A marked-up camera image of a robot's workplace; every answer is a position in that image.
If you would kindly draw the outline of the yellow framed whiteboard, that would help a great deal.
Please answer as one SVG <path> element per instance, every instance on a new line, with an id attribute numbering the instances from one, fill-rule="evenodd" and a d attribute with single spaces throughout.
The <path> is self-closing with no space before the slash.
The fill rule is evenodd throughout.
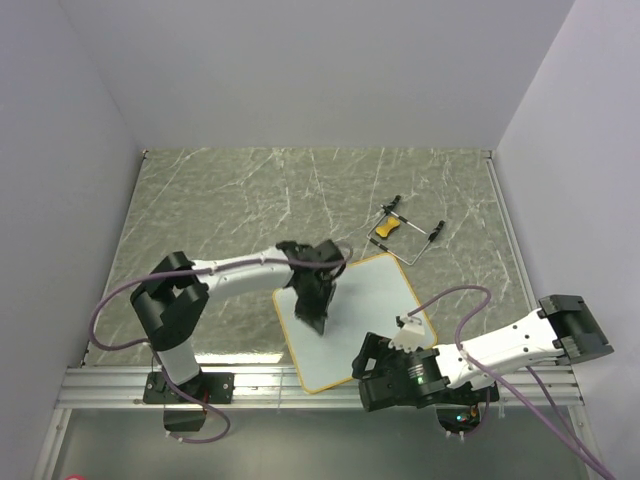
<path id="1" fill-rule="evenodd" d="M 379 254 L 349 265 L 336 282 L 322 335 L 294 315 L 296 295 L 278 289 L 273 303 L 302 389 L 317 394 L 351 380 L 367 333 L 391 338 L 396 318 L 420 302 L 400 263 Z"/>

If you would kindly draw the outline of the yellow whiteboard eraser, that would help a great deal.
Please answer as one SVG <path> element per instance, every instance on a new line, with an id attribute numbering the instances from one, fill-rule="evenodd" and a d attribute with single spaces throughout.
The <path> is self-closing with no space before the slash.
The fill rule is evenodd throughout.
<path id="1" fill-rule="evenodd" d="M 401 225 L 401 221 L 394 217 L 388 216 L 382 223 L 374 229 L 375 234 L 381 239 L 387 239 Z"/>

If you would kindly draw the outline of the wire whiteboard stand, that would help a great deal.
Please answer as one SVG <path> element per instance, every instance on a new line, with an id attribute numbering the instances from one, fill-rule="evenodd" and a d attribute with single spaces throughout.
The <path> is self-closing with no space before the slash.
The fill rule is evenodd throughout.
<path id="1" fill-rule="evenodd" d="M 432 228 L 422 228 L 397 211 L 401 200 L 402 196 L 397 194 L 389 202 L 380 205 L 380 217 L 367 232 L 366 239 L 370 244 L 382 252 L 394 256 L 404 265 L 413 266 L 440 236 L 446 226 L 446 221 L 441 219 Z M 381 239 L 375 234 L 374 229 L 388 216 L 398 218 L 401 225 L 387 239 Z"/>

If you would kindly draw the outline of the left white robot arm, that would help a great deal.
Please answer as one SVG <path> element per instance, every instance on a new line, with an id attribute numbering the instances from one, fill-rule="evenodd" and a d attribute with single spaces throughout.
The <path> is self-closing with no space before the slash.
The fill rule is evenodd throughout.
<path id="1" fill-rule="evenodd" d="M 133 291 L 130 304 L 168 375 L 169 393 L 180 402 L 204 395 L 191 337 L 209 302 L 291 289 L 295 318 L 323 335 L 336 281 L 351 256 L 351 248 L 332 240 L 316 246 L 282 241 L 258 253 L 215 261 L 191 260 L 182 251 L 166 256 Z"/>

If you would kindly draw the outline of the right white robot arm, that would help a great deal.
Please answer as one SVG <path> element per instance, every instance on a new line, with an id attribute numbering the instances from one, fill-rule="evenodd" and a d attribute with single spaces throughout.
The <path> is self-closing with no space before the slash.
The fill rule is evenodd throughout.
<path id="1" fill-rule="evenodd" d="M 426 348 L 424 321 L 398 317 L 392 338 L 366 334 L 352 362 L 363 408 L 472 406 L 499 399 L 496 375 L 552 361 L 573 365 L 614 349 L 584 299 L 551 295 L 522 319 L 459 344 Z"/>

